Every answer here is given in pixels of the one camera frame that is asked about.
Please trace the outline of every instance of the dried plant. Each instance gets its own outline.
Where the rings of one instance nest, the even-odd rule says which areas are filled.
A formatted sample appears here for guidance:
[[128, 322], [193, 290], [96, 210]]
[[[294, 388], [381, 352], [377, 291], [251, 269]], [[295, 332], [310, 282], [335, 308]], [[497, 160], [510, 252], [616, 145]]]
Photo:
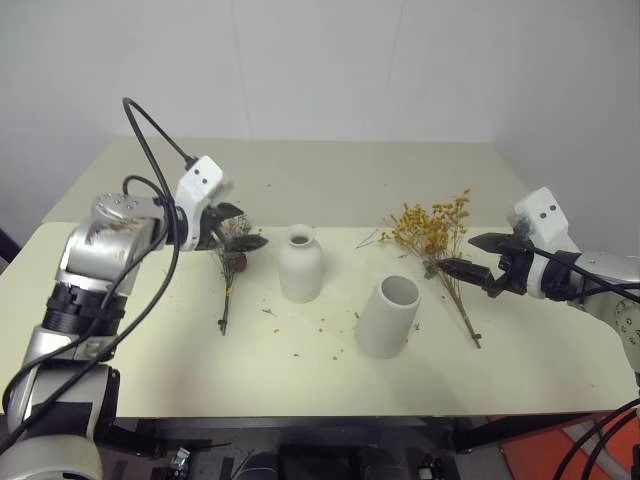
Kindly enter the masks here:
[[233, 293], [233, 280], [236, 273], [247, 268], [247, 252], [257, 250], [267, 244], [267, 239], [261, 235], [251, 235], [251, 223], [246, 215], [229, 218], [222, 222], [221, 241], [215, 252], [218, 255], [220, 272], [224, 277], [224, 311], [218, 320], [222, 335], [227, 333], [229, 323], [229, 307]]
[[383, 232], [380, 241], [394, 240], [422, 259], [426, 268], [425, 277], [437, 276], [440, 279], [456, 304], [471, 338], [480, 348], [482, 336], [473, 329], [464, 308], [460, 281], [445, 274], [437, 265], [438, 260], [461, 256], [460, 242], [467, 232], [463, 221], [469, 216], [466, 207], [470, 202], [470, 193], [471, 190], [467, 189], [451, 203], [435, 204], [431, 212], [427, 212], [420, 204], [409, 207], [405, 203], [400, 218], [390, 215], [393, 230], [391, 235]]

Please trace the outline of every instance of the black metal frame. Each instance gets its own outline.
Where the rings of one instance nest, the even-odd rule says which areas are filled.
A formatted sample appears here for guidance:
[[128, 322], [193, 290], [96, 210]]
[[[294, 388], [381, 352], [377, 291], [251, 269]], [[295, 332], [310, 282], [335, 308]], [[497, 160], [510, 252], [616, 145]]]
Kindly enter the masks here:
[[512, 415], [475, 428], [465, 428], [458, 422], [453, 431], [445, 434], [441, 447], [457, 453], [469, 452], [477, 447], [582, 423], [594, 415], [596, 414], [591, 412]]
[[20, 253], [20, 247], [0, 228], [0, 257], [11, 263]]

